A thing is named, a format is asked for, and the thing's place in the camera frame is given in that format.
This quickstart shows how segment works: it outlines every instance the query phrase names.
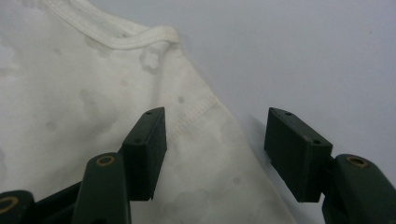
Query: brass screw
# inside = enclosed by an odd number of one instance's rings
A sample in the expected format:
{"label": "brass screw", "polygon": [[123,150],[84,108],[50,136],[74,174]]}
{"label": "brass screw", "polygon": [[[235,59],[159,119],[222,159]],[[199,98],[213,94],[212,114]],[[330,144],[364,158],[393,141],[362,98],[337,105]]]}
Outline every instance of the brass screw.
{"label": "brass screw", "polygon": [[350,164],[352,164],[352,165],[354,165],[354,166],[357,166],[357,167],[359,167],[359,168],[366,168],[366,167],[369,166],[369,163],[367,162],[367,160],[364,160],[364,159],[362,159],[362,158],[360,158],[360,157],[348,156],[348,157],[346,157],[346,160],[347,160]]}
{"label": "brass screw", "polygon": [[112,156],[103,156],[96,160],[98,166],[108,166],[113,163],[116,159]]}
{"label": "brass screw", "polygon": [[0,208],[0,215],[8,212],[11,210],[15,205],[17,205],[19,202],[19,199],[15,196],[8,196],[6,198],[0,199],[0,203],[9,203],[7,206]]}

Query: stain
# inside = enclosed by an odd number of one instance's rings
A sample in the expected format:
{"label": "stain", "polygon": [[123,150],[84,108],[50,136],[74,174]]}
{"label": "stain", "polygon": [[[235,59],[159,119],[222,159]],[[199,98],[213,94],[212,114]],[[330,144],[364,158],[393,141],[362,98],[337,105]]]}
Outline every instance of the stain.
{"label": "stain", "polygon": [[55,54],[57,54],[58,56],[63,56],[62,51],[59,50],[59,49],[54,48],[54,49],[52,49],[52,51],[53,51]]}
{"label": "stain", "polygon": [[0,187],[7,178],[6,156],[3,149],[0,148]]}
{"label": "stain", "polygon": [[152,75],[157,74],[158,67],[160,66],[161,52],[158,49],[152,47],[143,49],[143,53],[139,57],[139,61],[142,64],[142,69],[151,73]]}
{"label": "stain", "polygon": [[49,121],[46,123],[46,129],[49,132],[55,132],[58,129],[58,127],[55,122]]}
{"label": "stain", "polygon": [[89,36],[85,36],[85,43],[92,49],[95,49],[98,56],[102,58],[107,58],[113,52],[113,49],[109,48],[108,46],[98,42],[97,40],[90,38]]}
{"label": "stain", "polygon": [[21,67],[21,52],[16,50],[11,42],[7,41],[3,34],[0,33],[0,77],[9,77],[17,74]]}
{"label": "stain", "polygon": [[122,80],[120,84],[123,87],[127,87],[128,86],[128,82],[126,80]]}
{"label": "stain", "polygon": [[42,0],[17,0],[22,4],[23,7],[26,8],[37,8],[37,9],[44,9],[44,4],[42,3]]}
{"label": "stain", "polygon": [[81,90],[79,98],[87,119],[83,124],[88,126],[87,131],[92,134],[108,132],[119,117],[114,102],[100,92],[88,90]]}
{"label": "stain", "polygon": [[241,183],[241,178],[235,177],[235,178],[233,179],[233,183],[234,183],[235,185],[239,185],[239,184]]}
{"label": "stain", "polygon": [[161,68],[163,55],[168,50],[169,45],[169,42],[161,41],[144,48],[142,54],[139,56],[142,69],[152,75],[157,75]]}
{"label": "stain", "polygon": [[179,97],[178,97],[178,102],[181,103],[181,104],[183,104],[183,103],[184,103],[184,97],[179,96]]}
{"label": "stain", "polygon": [[15,69],[12,69],[10,67],[0,68],[0,77],[12,76],[14,73],[15,73]]}
{"label": "stain", "polygon": [[209,206],[208,193],[199,189],[177,195],[173,203],[164,206],[163,211],[173,223],[198,224],[209,211]]}

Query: white background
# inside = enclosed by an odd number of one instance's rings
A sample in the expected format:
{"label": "white background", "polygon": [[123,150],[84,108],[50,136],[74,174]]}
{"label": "white background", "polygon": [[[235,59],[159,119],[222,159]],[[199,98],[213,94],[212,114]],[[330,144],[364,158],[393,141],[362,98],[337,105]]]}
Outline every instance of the white background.
{"label": "white background", "polygon": [[376,163],[396,185],[396,2],[367,0],[91,0],[147,25],[178,29],[186,56],[239,119],[298,223],[324,223],[295,202],[262,146],[269,106]]}

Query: white cloth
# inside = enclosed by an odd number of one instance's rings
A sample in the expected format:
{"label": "white cloth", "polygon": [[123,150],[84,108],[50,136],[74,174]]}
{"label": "white cloth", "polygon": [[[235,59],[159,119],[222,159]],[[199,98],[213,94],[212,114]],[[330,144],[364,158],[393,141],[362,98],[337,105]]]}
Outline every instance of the white cloth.
{"label": "white cloth", "polygon": [[38,201],[117,151],[164,106],[168,151],[133,223],[293,223],[237,122],[171,27],[144,27],[86,0],[0,2],[0,191]]}

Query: screw hole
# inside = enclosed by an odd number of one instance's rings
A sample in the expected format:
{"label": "screw hole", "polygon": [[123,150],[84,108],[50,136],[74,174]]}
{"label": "screw hole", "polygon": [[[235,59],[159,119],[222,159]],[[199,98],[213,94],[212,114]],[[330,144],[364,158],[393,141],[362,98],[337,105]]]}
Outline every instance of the screw hole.
{"label": "screw hole", "polygon": [[108,166],[109,164],[113,163],[115,160],[112,156],[103,156],[96,160],[96,164],[98,166]]}
{"label": "screw hole", "polygon": [[17,205],[19,199],[14,196],[8,196],[6,198],[0,199],[0,215],[11,210],[15,205]]}
{"label": "screw hole", "polygon": [[107,224],[107,220],[104,218],[96,219],[95,221],[91,222],[91,224]]}
{"label": "screw hole", "polygon": [[365,168],[365,167],[369,166],[369,163],[366,160],[361,159],[359,157],[350,156],[350,157],[346,157],[346,160],[350,164],[360,167],[360,168]]}

